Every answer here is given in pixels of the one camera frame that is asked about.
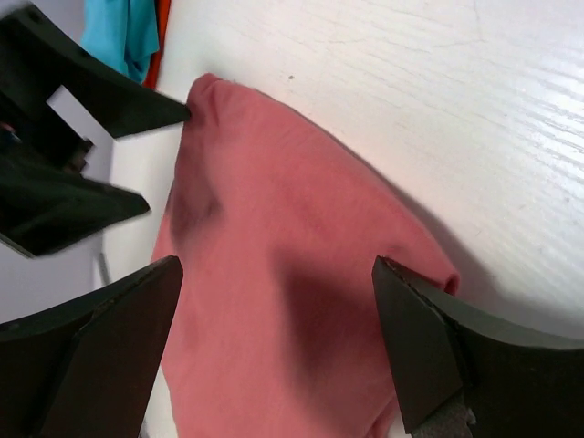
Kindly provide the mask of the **salmon pink t shirt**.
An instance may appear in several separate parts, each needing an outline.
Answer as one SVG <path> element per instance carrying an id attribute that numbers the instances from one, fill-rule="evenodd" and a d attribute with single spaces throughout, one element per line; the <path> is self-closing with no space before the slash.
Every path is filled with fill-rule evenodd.
<path id="1" fill-rule="evenodd" d="M 181 437 L 383 437 L 398 411 L 371 270 L 460 277 L 390 186 L 267 95 L 194 81 L 153 255 L 183 280 L 162 358 Z"/>

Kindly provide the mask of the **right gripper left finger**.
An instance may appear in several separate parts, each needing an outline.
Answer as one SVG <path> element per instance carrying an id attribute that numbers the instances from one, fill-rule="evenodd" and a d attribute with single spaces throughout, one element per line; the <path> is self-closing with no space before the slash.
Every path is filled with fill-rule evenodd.
<path id="1" fill-rule="evenodd" d="M 182 280 L 170 255 L 2 324 L 2 436 L 139 436 Z"/>

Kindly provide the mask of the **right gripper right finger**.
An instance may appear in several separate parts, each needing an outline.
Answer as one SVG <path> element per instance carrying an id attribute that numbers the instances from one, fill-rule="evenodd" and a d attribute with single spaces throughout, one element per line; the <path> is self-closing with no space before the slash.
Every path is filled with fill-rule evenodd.
<path id="1" fill-rule="evenodd" d="M 384 258 L 372 282 L 407 434 L 583 434 L 581 341 L 498 318 Z"/>

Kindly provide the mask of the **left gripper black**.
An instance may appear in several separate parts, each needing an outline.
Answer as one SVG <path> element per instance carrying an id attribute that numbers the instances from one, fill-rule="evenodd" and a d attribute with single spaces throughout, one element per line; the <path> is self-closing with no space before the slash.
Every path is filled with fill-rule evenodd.
<path id="1" fill-rule="evenodd" d="M 187 121 L 187 106 L 121 75 L 24 4 L 1 18 L 1 35 L 36 81 L 1 83 L 1 241 L 28 256 L 53 255 L 146 214 L 138 193 L 81 176 L 92 141 L 47 103 L 66 88 L 114 139 Z"/>

